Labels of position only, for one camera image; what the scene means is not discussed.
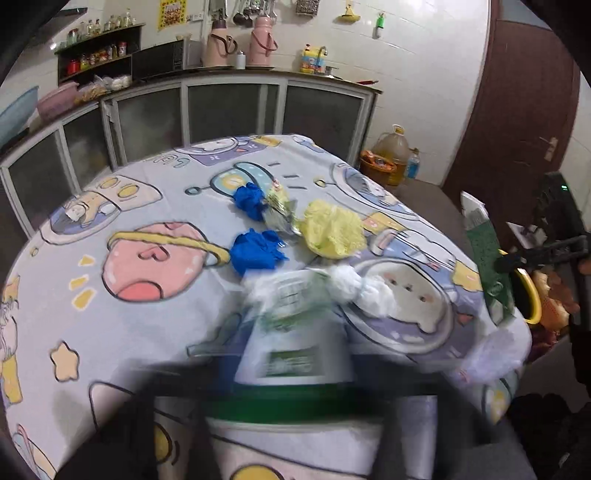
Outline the person's right hand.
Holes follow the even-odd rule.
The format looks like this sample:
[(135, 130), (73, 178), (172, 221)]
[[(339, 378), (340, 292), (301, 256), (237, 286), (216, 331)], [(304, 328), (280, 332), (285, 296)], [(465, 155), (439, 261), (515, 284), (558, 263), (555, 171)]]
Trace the person's right hand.
[(540, 323), (552, 332), (564, 329), (568, 325), (569, 316), (580, 310), (573, 291), (550, 267), (535, 270), (533, 282), (541, 301)]

